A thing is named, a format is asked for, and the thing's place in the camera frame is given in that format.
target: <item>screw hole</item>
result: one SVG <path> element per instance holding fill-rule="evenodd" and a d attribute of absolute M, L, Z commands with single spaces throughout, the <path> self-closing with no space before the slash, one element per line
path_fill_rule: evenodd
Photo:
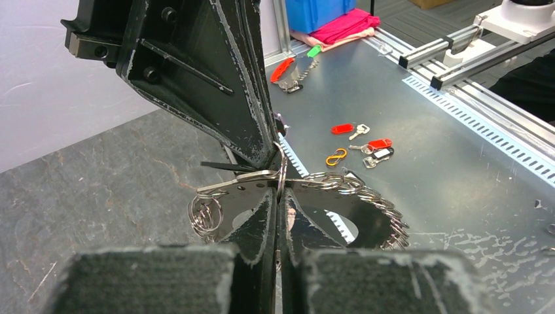
<path fill-rule="evenodd" d="M 164 8 L 164 10 L 162 10 L 162 18 L 164 19 L 164 21 L 170 24 L 174 24 L 177 22 L 177 11 L 173 8 L 166 7 Z"/>
<path fill-rule="evenodd" d="M 104 47 L 104 46 L 98 46 L 96 47 L 96 49 L 94 50 L 94 55 L 97 58 L 100 59 L 104 59 L 108 56 L 108 48 Z"/>
<path fill-rule="evenodd" d="M 160 79 L 160 75 L 158 74 L 158 71 L 153 67 L 146 68 L 144 72 L 144 76 L 145 76 L 145 79 L 147 79 L 147 81 L 149 81 L 150 83 L 158 82 L 158 79 Z"/>

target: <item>blue box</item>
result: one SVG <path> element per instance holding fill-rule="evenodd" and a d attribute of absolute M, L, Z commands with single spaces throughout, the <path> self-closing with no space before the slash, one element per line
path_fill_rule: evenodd
<path fill-rule="evenodd" d="M 289 28 L 312 33 L 355 8 L 357 0 L 285 0 Z"/>

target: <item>white robot part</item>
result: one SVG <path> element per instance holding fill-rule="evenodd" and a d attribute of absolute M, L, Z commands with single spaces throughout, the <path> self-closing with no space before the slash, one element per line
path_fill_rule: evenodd
<path fill-rule="evenodd" d="M 520 44 L 528 44 L 555 31 L 555 3 L 519 5 L 511 0 L 476 16 L 474 24 Z"/>
<path fill-rule="evenodd" d="M 443 64 L 447 67 L 454 67 L 455 65 L 461 64 L 477 56 L 481 56 L 486 52 L 494 49 L 495 46 L 483 41 L 482 39 L 476 39 L 470 43 L 470 45 L 462 52 L 458 54 L 453 54 L 451 49 L 445 51 L 445 56 L 443 58 Z M 514 64 L 516 56 L 508 59 L 504 62 L 504 66 L 507 67 Z"/>

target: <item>orange carabiner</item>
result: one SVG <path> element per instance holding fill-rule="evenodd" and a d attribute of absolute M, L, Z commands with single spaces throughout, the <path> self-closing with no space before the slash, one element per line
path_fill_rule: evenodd
<path fill-rule="evenodd" d="M 341 161 L 341 159 L 345 158 L 347 156 L 347 150 L 344 148 L 338 148 L 333 155 L 329 156 L 328 158 L 326 158 L 326 164 L 329 167 L 334 167 L 337 166 L 337 164 L 339 164 L 339 162 Z"/>

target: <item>pink cloth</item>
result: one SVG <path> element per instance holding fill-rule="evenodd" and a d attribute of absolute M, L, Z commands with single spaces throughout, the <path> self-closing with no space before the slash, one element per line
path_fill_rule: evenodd
<path fill-rule="evenodd" d="M 379 17 L 371 16 L 370 13 L 361 9 L 353 9 L 313 31 L 310 36 L 322 43 L 334 44 L 340 39 L 360 33 L 369 27 L 378 27 L 378 25 L 380 25 Z"/>
<path fill-rule="evenodd" d="M 291 34 L 291 36 L 293 36 L 293 38 L 298 39 L 299 41 L 302 41 L 303 43 L 305 43 L 305 44 L 307 44 L 311 47 L 314 47 L 317 44 L 320 44 L 322 46 L 322 52 L 325 52 L 325 51 L 333 49 L 337 46 L 341 46 L 342 44 L 346 44 L 346 43 L 350 43 L 352 41 L 356 41 L 359 38 L 374 36 L 374 28 L 370 27 L 368 29 L 363 30 L 360 33 L 349 35 L 349 36 L 347 36 L 343 39 L 340 39 L 340 40 L 336 41 L 334 44 L 322 43 L 318 39 L 316 39 L 314 37 L 311 37 L 308 34 L 298 32 L 298 31 L 291 30 L 290 34 Z"/>

